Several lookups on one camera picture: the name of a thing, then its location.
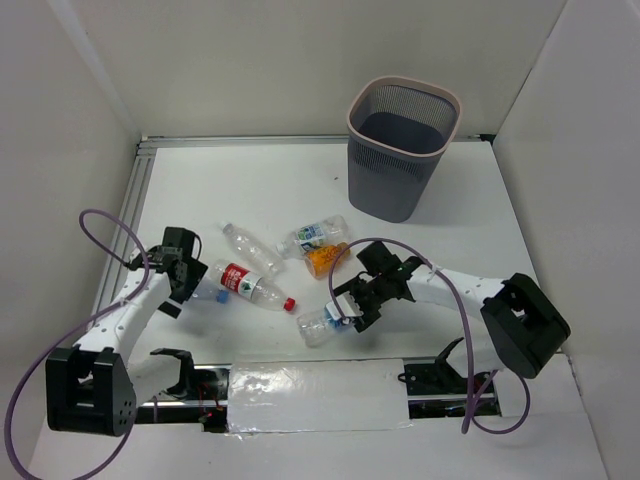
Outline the crushed blue cap bottle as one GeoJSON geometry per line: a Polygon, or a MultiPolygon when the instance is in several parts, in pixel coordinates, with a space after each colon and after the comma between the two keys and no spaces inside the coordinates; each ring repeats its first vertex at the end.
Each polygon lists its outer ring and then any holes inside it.
{"type": "Polygon", "coordinates": [[[203,278],[192,294],[194,300],[226,304],[229,292],[215,281],[203,278]]]}

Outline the blue label water bottle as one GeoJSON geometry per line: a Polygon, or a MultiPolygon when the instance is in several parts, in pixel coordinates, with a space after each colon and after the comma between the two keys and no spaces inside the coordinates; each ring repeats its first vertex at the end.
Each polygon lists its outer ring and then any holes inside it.
{"type": "Polygon", "coordinates": [[[299,316],[296,324],[308,348],[316,348],[327,343],[334,336],[346,332],[351,326],[350,323],[335,318],[327,308],[299,316]]]}

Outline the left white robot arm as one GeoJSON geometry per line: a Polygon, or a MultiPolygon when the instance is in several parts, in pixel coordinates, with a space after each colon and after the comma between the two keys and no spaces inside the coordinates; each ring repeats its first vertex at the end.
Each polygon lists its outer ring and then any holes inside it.
{"type": "Polygon", "coordinates": [[[72,347],[48,356],[50,429],[120,437],[154,396],[193,394],[198,376],[190,352],[160,347],[139,362],[130,356],[154,314],[177,318],[204,278],[207,267],[194,251],[199,240],[191,230],[166,228],[159,245],[127,262],[128,274],[106,315],[72,347]]]}

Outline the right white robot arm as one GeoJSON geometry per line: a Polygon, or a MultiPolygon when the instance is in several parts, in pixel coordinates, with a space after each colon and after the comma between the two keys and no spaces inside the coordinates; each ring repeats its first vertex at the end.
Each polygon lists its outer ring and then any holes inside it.
{"type": "Polygon", "coordinates": [[[357,258],[368,277],[330,286],[324,309],[329,326],[362,333],[390,300],[444,307],[464,324],[462,336],[432,362],[409,365],[399,374],[411,395],[477,392],[480,375],[494,370],[534,379],[571,334],[567,321],[525,274],[477,277],[439,268],[417,251],[401,260],[387,240],[363,243],[357,258]]]}

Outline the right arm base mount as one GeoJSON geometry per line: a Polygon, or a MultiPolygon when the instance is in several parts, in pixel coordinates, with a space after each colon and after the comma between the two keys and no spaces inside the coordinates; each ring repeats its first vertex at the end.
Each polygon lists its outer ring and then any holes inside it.
{"type": "Polygon", "coordinates": [[[446,361],[405,363],[397,380],[406,388],[409,418],[462,418],[467,406],[467,379],[446,361]]]}

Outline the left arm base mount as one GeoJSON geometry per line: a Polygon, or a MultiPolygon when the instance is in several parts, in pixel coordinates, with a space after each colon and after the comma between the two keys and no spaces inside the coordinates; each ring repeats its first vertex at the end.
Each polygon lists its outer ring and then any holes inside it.
{"type": "Polygon", "coordinates": [[[137,410],[137,425],[197,425],[204,432],[227,433],[231,365],[196,365],[185,390],[163,390],[137,410]]]}

